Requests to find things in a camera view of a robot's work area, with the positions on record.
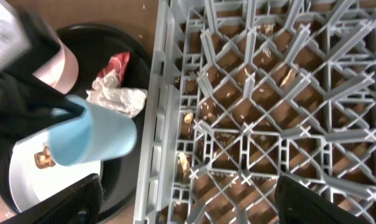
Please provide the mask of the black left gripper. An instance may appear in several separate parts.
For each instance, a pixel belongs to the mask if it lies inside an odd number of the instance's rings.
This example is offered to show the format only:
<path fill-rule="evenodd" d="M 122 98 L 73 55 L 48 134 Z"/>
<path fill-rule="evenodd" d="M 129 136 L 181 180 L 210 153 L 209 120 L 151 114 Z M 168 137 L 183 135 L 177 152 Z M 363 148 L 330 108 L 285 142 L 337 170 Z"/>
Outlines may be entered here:
<path fill-rule="evenodd" d="M 33 74 L 61 49 L 48 26 L 25 9 L 17 10 L 17 18 L 31 46 L 0 73 L 0 173 L 7 171 L 17 141 L 84 111 Z"/>

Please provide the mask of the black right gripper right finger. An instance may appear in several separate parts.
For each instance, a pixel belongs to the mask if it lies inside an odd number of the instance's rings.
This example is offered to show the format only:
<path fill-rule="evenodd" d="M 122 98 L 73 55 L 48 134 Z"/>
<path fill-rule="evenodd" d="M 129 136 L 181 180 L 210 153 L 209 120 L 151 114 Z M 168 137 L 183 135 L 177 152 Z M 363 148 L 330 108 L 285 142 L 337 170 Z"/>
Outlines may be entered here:
<path fill-rule="evenodd" d="M 278 178 L 275 202 L 280 223 L 367 223 L 287 175 Z"/>

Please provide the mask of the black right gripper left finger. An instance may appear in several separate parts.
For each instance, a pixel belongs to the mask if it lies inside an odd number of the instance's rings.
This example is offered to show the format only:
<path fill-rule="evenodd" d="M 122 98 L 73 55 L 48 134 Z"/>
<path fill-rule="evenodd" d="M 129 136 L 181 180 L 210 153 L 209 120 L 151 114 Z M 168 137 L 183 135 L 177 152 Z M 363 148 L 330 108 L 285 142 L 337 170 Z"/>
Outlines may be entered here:
<path fill-rule="evenodd" d="M 1 224 L 94 224 L 102 202 L 99 175 L 90 174 Z"/>

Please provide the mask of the pink bowl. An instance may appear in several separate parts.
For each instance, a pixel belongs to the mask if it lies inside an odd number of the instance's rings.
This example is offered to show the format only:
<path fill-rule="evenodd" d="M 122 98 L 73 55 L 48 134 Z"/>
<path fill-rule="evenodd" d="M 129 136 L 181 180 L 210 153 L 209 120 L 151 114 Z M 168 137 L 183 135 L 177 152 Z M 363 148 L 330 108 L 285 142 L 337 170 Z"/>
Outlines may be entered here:
<path fill-rule="evenodd" d="M 78 79 L 79 66 L 73 52 L 60 39 L 57 42 L 60 50 L 33 75 L 60 93 L 67 94 Z"/>

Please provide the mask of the white round plate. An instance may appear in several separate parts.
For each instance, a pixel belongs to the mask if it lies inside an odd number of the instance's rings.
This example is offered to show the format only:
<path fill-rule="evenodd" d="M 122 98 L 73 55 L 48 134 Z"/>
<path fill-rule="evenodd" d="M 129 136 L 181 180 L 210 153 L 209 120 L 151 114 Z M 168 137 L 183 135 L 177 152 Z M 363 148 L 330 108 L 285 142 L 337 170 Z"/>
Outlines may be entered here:
<path fill-rule="evenodd" d="M 42 131 L 16 143 L 9 167 L 9 188 L 19 212 L 23 212 L 49 197 L 59 193 L 90 174 L 102 176 L 103 163 L 94 161 L 73 166 L 39 169 L 35 155 L 42 152 L 48 133 Z"/>

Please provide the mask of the light blue plastic cup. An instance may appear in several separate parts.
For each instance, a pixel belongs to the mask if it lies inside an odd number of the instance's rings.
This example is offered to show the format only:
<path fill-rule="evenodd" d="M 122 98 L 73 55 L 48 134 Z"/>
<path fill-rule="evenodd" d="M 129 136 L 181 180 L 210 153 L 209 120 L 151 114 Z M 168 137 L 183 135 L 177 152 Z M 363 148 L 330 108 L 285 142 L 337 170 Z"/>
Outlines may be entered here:
<path fill-rule="evenodd" d="M 131 118 L 79 96 L 68 95 L 66 101 L 82 107 L 83 112 L 48 128 L 48 146 L 57 164 L 106 161 L 133 150 L 138 133 Z"/>

